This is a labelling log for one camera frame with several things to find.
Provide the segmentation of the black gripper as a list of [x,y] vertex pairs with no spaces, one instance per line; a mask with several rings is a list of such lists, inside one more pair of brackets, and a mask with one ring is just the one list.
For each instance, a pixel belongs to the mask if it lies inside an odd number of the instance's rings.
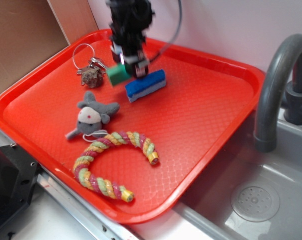
[[152,23],[154,12],[148,0],[111,0],[106,1],[110,8],[111,51],[115,63],[132,64],[133,76],[143,78],[149,72],[149,61],[145,59],[143,33]]

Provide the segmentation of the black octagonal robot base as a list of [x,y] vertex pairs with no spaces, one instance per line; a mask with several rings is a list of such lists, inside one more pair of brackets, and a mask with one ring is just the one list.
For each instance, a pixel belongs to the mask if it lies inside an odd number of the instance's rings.
[[33,197],[40,165],[20,146],[0,146],[0,230]]

